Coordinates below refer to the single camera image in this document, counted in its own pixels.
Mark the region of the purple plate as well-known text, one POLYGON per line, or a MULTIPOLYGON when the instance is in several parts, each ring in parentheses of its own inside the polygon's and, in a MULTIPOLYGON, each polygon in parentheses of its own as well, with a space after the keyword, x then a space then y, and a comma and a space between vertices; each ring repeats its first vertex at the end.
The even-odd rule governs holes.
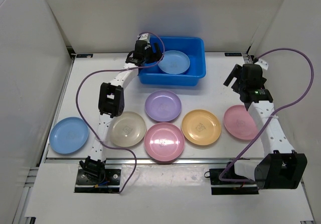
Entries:
POLYGON ((151 119, 157 122, 170 122, 180 115, 182 103, 174 92, 157 90, 147 97, 144 109, 151 119))

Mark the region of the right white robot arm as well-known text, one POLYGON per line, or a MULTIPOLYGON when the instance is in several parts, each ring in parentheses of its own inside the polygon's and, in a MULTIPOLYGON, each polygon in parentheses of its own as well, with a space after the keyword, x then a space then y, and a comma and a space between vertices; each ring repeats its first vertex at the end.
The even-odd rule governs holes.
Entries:
POLYGON ((235 65, 224 82, 240 95, 259 133, 264 159, 253 161, 240 153, 220 174, 221 181, 236 184, 254 182, 259 189, 296 189, 307 166, 305 154, 298 153, 288 141, 275 115, 273 98, 264 87, 266 79, 258 64, 235 65))

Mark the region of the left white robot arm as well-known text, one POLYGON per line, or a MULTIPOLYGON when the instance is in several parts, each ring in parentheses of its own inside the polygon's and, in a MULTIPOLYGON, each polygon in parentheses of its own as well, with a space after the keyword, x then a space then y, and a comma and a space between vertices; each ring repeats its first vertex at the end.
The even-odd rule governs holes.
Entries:
POLYGON ((80 161, 80 167, 93 183, 99 184, 105 179, 106 172, 103 148, 112 149, 112 147, 107 146, 105 140, 107 139, 108 130, 113 118, 121 116, 124 111, 125 88, 138 76, 140 69, 158 65, 163 57, 164 52, 160 50, 158 43, 155 43, 153 46, 150 44, 149 33, 143 33, 138 36, 134 50, 127 55, 123 68, 116 70, 118 74, 110 82, 102 83, 100 86, 98 98, 99 122, 97 130, 94 130, 85 120, 80 110, 78 97, 82 85, 90 76, 108 72, 108 70, 98 70, 90 73, 80 83, 76 92, 76 108, 80 117, 94 134, 92 148, 85 161, 80 161))

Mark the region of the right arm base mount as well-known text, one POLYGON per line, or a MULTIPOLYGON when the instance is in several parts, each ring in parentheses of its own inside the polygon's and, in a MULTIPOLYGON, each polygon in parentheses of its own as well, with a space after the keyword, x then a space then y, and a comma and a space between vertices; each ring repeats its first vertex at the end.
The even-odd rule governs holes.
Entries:
POLYGON ((237 175, 232 166, 220 179, 224 169, 233 159, 205 159, 208 168, 204 172, 204 178, 210 181, 212 195, 258 195, 259 189, 253 180, 237 175))

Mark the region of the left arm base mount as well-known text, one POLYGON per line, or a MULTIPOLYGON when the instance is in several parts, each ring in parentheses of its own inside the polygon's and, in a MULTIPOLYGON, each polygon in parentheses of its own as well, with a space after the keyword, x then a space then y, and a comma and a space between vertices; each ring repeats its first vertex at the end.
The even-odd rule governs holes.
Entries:
POLYGON ((119 193, 121 169, 108 168, 105 161, 89 156, 79 162, 75 180, 75 193, 119 193))

